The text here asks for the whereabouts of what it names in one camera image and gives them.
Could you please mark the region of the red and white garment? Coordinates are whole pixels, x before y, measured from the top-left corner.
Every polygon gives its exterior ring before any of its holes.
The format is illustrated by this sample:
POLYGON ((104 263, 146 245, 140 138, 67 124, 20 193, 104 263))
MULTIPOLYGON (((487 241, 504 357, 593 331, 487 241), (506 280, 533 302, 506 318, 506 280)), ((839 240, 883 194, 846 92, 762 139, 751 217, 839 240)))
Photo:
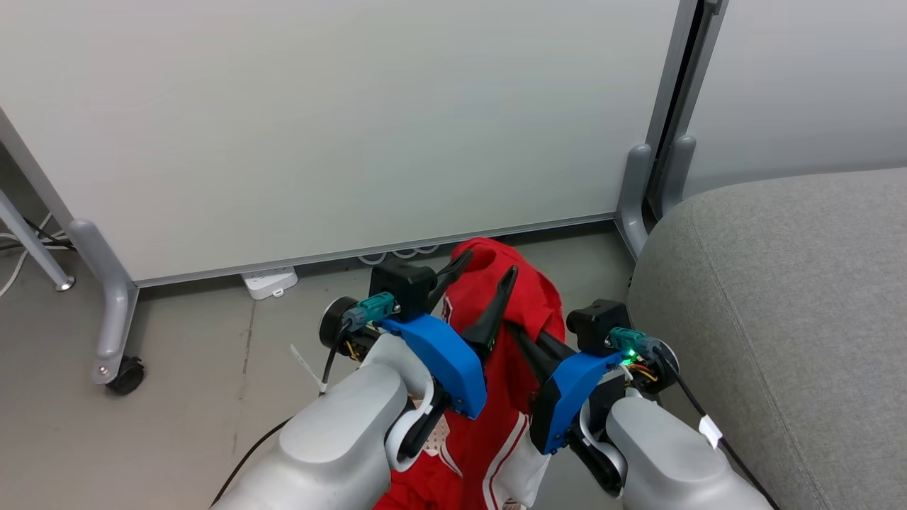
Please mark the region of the red and white garment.
POLYGON ((445 413, 449 432, 435 454, 421 454, 404 472, 392 472, 389 490, 373 510, 503 510, 531 506, 548 465, 530 440, 530 397, 539 384, 519 352, 508 325, 531 340, 541 333, 565 340, 563 304, 547 277, 516 249, 474 238, 453 251, 473 257, 446 291, 441 318, 462 334, 490 304, 503 275, 518 270, 495 345, 483 365, 487 401, 476 419, 445 413))

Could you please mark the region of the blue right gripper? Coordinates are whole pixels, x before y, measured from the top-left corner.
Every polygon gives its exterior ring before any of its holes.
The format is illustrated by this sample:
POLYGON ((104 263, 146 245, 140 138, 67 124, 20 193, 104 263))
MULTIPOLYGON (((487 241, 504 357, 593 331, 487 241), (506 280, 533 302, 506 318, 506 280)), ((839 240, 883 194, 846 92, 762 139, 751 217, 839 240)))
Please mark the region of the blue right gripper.
POLYGON ((524 327, 506 323, 508 332, 540 384, 530 414, 530 439, 542 455, 566 445, 566 434, 600 380, 624 361, 624 353, 596 356, 574 351, 542 330, 532 336, 524 327))

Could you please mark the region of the grey metal table leg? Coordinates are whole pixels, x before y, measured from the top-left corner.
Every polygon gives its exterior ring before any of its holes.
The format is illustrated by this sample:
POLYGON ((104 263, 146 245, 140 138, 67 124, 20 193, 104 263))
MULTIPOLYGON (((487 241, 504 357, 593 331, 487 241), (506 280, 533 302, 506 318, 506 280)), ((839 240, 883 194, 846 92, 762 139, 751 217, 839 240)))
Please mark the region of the grey metal table leg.
POLYGON ((14 207, 12 200, 0 189, 0 220, 9 227, 11 236, 25 249, 21 256, 19 264, 13 270, 13 274, 7 284, 0 288, 0 297, 3 297, 7 291, 12 288, 13 282, 18 278, 23 265, 25 265, 26 256, 35 259, 36 264, 48 275, 50 280, 55 284, 55 290, 63 293, 69 288, 74 287, 75 278, 67 275, 58 262, 52 257, 46 243, 41 239, 41 228, 35 228, 26 218, 19 213, 14 207))

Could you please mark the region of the large white partition panel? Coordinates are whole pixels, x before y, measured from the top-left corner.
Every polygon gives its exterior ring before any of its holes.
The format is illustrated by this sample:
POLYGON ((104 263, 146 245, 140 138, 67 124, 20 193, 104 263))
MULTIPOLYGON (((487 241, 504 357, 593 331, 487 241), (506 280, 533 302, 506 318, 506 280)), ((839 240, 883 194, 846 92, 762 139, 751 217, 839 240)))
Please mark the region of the large white partition panel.
POLYGON ((0 113, 145 285, 601 222, 693 4, 0 0, 0 113))

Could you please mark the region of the grey partition leg with caster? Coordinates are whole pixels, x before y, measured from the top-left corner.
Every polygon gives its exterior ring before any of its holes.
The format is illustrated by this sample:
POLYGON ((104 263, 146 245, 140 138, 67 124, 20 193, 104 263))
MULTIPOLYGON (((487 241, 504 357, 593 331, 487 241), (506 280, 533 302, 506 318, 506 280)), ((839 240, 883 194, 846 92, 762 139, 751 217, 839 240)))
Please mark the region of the grey partition leg with caster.
POLYGON ((145 381, 147 373, 139 356, 126 353, 140 290, 93 222, 74 219, 68 233, 103 291, 103 317, 91 381, 113 396, 128 396, 145 381))

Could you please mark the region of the white power strip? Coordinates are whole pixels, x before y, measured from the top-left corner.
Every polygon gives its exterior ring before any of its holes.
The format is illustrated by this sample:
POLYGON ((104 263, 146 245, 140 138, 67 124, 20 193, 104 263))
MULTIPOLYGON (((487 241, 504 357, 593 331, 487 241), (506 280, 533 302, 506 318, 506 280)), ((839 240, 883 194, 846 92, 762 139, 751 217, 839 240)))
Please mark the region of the white power strip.
POLYGON ((250 271, 241 274, 241 278, 253 300, 280 298, 298 283, 297 271, 292 266, 250 271))

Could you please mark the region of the white zip tie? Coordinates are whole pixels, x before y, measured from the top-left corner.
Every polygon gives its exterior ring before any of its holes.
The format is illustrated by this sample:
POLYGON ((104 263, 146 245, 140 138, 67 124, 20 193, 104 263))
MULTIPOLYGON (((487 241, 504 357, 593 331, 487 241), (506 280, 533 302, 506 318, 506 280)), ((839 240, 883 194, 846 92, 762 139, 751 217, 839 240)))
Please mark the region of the white zip tie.
POLYGON ((301 356, 295 345, 291 344, 291 354, 294 356, 294 359, 298 362, 299 365, 304 369, 305 373, 311 375, 317 384, 318 394, 323 396, 327 391, 327 382, 325 382, 320 374, 315 373, 315 371, 310 367, 307 361, 301 356))

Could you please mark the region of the grey fabric sofa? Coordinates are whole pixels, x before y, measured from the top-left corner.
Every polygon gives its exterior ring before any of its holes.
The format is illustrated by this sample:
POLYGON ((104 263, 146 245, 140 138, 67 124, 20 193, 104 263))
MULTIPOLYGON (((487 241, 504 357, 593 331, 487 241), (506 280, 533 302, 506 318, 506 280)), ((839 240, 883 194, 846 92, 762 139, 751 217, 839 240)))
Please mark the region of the grey fabric sofa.
POLYGON ((626 306, 781 510, 907 510, 907 169, 694 195, 626 306))

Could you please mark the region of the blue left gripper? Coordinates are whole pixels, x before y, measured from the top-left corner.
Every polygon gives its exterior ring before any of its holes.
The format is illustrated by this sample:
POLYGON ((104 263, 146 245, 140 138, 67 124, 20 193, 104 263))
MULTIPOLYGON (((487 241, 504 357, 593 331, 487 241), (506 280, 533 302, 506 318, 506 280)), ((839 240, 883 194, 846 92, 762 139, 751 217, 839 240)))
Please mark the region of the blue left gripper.
MULTIPOLYGON (((473 250, 464 249, 435 274, 434 286, 427 295, 427 313, 434 311, 451 284, 467 270, 472 258, 473 250)), ((406 425, 414 426, 423 416, 441 410, 440 404, 432 403, 433 397, 441 394, 434 390, 434 382, 449 396, 454 411, 470 420, 479 417, 488 397, 479 359, 489 358, 492 352, 517 276, 516 266, 505 271, 485 310, 461 333, 462 339, 448 323, 431 315, 422 315, 411 322, 394 319, 381 322, 385 330, 381 343, 394 351, 390 366, 408 390, 427 397, 427 402, 406 414, 406 425)))

